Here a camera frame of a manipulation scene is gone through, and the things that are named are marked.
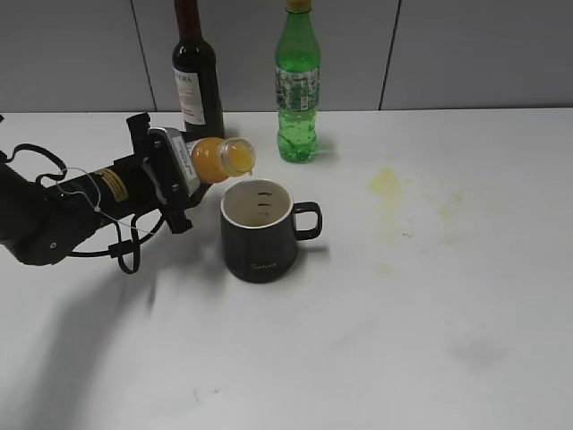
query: mug handle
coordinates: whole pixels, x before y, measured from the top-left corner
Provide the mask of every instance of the mug handle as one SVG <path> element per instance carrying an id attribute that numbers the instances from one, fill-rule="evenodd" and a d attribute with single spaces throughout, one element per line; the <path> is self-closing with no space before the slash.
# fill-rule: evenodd
<path id="1" fill-rule="evenodd" d="M 321 212 L 321 207 L 318 205 L 318 203 L 315 202 L 295 203 L 295 205 L 293 206 L 294 215 L 305 212 L 316 213 L 317 217 L 316 227 L 311 228 L 310 230 L 296 230 L 295 231 L 296 240 L 315 239 L 316 237 L 319 236 L 319 234 L 322 231 L 322 212 Z"/>

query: wine label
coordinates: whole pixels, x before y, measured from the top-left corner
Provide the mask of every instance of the wine label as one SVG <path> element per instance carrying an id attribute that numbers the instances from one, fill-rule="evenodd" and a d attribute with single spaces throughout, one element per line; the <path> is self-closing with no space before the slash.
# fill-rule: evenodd
<path id="1" fill-rule="evenodd" d="M 174 70 L 183 119 L 189 124 L 205 125 L 203 100 L 201 98 L 201 89 L 199 88 L 199 75 L 197 73 Z"/>
<path id="2" fill-rule="evenodd" d="M 303 112 L 319 106 L 320 69 L 291 73 L 277 67 L 277 105 Z"/>

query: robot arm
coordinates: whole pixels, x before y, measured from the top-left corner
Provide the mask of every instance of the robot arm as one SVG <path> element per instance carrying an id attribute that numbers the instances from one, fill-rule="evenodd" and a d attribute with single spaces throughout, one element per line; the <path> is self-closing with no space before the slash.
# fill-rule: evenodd
<path id="1" fill-rule="evenodd" d="M 164 222 L 180 234 L 192 227 L 184 211 L 197 206 L 210 185 L 201 184 L 189 168 L 184 150 L 194 136 L 172 128 L 150 128 L 148 114 L 128 118 L 133 154 L 111 166 L 45 187 L 43 177 L 63 181 L 67 167 L 54 154 L 35 145 L 23 144 L 8 158 L 0 152 L 0 244 L 24 264 L 46 265 L 67 256 L 109 255 L 120 267 L 134 273 L 139 266 L 141 244 Z M 8 164 L 19 151 L 35 151 L 48 157 L 60 169 L 30 182 Z M 161 216 L 151 234 L 139 238 L 135 224 L 142 215 L 159 210 Z M 117 221 L 133 215 L 132 238 L 123 241 Z M 114 223 L 118 243 L 107 251 L 76 253 L 77 245 L 98 229 Z M 134 255 L 134 267 L 127 268 L 123 256 Z"/>

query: black mug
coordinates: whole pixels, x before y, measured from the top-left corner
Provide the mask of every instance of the black mug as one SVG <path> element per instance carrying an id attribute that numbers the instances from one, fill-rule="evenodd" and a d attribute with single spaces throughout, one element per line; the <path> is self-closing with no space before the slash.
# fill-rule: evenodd
<path id="1" fill-rule="evenodd" d="M 295 215 L 303 212 L 316 213 L 316 227 L 296 229 Z M 240 280 L 262 283 L 279 278 L 296 260 L 296 242 L 314 239 L 321 231 L 317 203 L 294 203 L 283 186 L 267 179 L 233 185 L 221 201 L 225 264 Z"/>

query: gray wall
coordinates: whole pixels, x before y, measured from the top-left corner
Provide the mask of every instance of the gray wall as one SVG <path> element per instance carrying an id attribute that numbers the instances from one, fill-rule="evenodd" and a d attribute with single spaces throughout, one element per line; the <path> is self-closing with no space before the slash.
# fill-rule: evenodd
<path id="1" fill-rule="evenodd" d="M 570 0 L 403 0 L 382 107 L 573 106 Z"/>
<path id="2" fill-rule="evenodd" d="M 286 0 L 199 1 L 225 109 L 274 110 Z M 573 106 L 572 15 L 569 0 L 314 0 L 321 108 L 375 109 L 384 80 L 385 109 Z M 176 40 L 172 0 L 2 0 L 0 112 L 178 110 Z"/>
<path id="3" fill-rule="evenodd" d="M 128 0 L 0 1 L 0 112 L 149 108 Z"/>
<path id="4" fill-rule="evenodd" d="M 226 110 L 274 110 L 274 50 L 286 0 L 200 0 L 204 38 L 215 48 Z M 177 110 L 171 52 L 178 35 L 172 1 L 135 0 L 159 110 Z M 321 45 L 321 108 L 376 109 L 397 0 L 314 0 Z"/>

